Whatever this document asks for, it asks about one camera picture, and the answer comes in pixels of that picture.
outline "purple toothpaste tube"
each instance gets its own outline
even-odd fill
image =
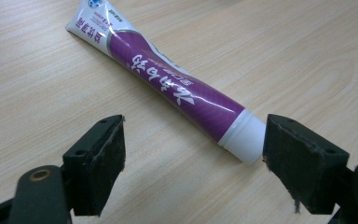
[[[170,61],[109,2],[82,0],[66,30],[127,67],[241,161],[261,156],[266,125]]]

